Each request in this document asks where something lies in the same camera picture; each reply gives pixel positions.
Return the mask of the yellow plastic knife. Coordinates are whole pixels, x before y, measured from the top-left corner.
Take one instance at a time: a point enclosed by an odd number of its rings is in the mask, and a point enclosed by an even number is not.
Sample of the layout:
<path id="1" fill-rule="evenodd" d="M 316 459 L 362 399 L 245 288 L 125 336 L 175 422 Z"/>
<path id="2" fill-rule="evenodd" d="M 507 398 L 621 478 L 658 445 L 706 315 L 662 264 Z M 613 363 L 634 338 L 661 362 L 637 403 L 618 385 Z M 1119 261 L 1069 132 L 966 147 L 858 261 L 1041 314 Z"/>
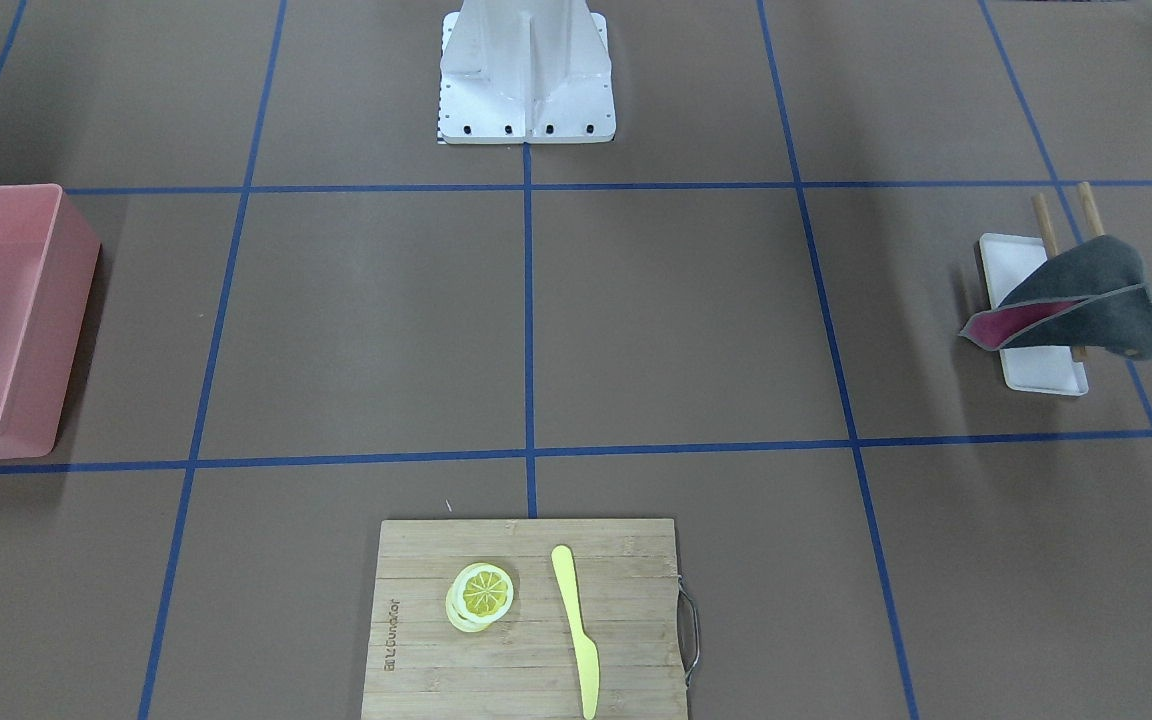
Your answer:
<path id="1" fill-rule="evenodd" d="M 579 702 L 582 719 L 594 719 L 602 692 L 602 664 L 596 643 L 591 639 L 582 621 L 579 602 L 579 578 L 577 578 L 573 550 L 567 544 L 558 544 L 550 551 L 550 564 L 563 605 L 568 629 L 573 641 L 577 676 L 579 676 Z"/>

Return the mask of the white rectangular tray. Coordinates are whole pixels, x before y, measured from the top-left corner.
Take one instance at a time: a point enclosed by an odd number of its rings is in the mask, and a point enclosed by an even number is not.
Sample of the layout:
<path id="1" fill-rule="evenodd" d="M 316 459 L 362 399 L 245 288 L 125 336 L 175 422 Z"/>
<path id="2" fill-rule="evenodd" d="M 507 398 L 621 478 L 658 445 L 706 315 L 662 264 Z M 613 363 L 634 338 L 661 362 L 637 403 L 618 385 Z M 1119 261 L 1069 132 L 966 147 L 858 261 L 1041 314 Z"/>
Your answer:
<path id="1" fill-rule="evenodd" d="M 1043 240 L 1016 234 L 984 233 L 978 249 L 991 310 L 1002 306 L 1006 297 L 1048 259 Z M 1053 306 L 1052 301 L 1043 301 L 1037 309 L 1006 309 L 1001 319 L 986 323 L 986 338 L 1001 356 L 1005 384 L 1010 389 L 1082 397 L 1087 395 L 1087 374 L 1085 365 L 1074 359 L 1070 347 L 1029 341 L 1015 344 L 1020 332 L 1043 319 L 1043 310 L 1048 313 Z"/>

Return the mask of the lemon slices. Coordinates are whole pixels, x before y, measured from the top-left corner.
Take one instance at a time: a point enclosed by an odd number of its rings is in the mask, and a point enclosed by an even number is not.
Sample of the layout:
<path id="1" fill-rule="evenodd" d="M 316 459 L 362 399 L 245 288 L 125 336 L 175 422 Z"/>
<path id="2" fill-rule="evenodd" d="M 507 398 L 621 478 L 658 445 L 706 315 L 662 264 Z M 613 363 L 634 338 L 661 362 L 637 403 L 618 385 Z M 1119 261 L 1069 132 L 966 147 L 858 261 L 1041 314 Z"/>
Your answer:
<path id="1" fill-rule="evenodd" d="M 515 583 L 503 568 L 488 562 L 468 564 L 445 594 L 445 616 L 460 632 L 484 632 L 515 600 Z"/>

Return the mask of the bamboo cutting board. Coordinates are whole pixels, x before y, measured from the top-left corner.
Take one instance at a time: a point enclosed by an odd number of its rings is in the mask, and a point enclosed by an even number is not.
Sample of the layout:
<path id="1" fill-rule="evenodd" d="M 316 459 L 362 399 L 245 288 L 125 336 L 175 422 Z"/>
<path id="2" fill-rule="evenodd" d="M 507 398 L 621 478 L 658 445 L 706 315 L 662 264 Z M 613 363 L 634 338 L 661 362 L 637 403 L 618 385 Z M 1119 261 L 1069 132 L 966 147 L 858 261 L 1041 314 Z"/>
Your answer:
<path id="1" fill-rule="evenodd" d="M 596 719 L 685 719 L 677 533 L 654 520 L 387 520 L 361 717 L 581 719 L 579 676 L 550 551 L 573 550 L 602 664 Z M 503 568 L 511 611 L 460 632 L 445 594 L 468 564 Z"/>

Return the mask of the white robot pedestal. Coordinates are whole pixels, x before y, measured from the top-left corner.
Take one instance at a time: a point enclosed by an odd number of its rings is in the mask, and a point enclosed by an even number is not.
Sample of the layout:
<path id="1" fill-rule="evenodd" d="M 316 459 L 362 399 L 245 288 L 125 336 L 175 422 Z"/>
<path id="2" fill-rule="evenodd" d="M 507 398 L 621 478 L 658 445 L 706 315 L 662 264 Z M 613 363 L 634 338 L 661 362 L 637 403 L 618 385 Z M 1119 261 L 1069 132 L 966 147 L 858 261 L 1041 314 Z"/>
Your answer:
<path id="1" fill-rule="evenodd" d="M 616 137 L 607 18 L 585 1 L 465 1 L 444 15 L 440 41 L 438 141 Z"/>

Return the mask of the grey and pink cloth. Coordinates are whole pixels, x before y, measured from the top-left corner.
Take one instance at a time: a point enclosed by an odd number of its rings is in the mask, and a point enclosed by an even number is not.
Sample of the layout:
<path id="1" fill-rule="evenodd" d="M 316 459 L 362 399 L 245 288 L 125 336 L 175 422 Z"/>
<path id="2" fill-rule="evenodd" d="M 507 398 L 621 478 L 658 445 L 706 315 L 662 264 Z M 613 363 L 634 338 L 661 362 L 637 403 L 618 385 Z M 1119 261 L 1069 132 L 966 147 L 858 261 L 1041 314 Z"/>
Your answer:
<path id="1" fill-rule="evenodd" d="M 1079 243 L 1047 260 L 995 310 L 970 316 L 958 334 L 986 351 L 986 323 L 1006 309 L 1041 305 L 1051 311 L 1015 338 L 1033 344 L 1100 347 L 1134 361 L 1152 361 L 1152 287 L 1140 252 L 1111 234 Z"/>

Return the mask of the pink plastic bin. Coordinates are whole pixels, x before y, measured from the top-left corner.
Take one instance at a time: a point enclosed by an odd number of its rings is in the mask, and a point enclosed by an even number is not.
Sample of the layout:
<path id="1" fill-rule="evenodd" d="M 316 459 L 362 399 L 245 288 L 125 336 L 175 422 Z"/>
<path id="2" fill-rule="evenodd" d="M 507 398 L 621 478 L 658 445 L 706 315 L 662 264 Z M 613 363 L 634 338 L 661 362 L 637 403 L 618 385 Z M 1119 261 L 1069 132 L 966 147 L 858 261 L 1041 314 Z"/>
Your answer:
<path id="1" fill-rule="evenodd" d="M 56 444 L 100 249 L 63 187 L 0 185 L 0 460 Z"/>

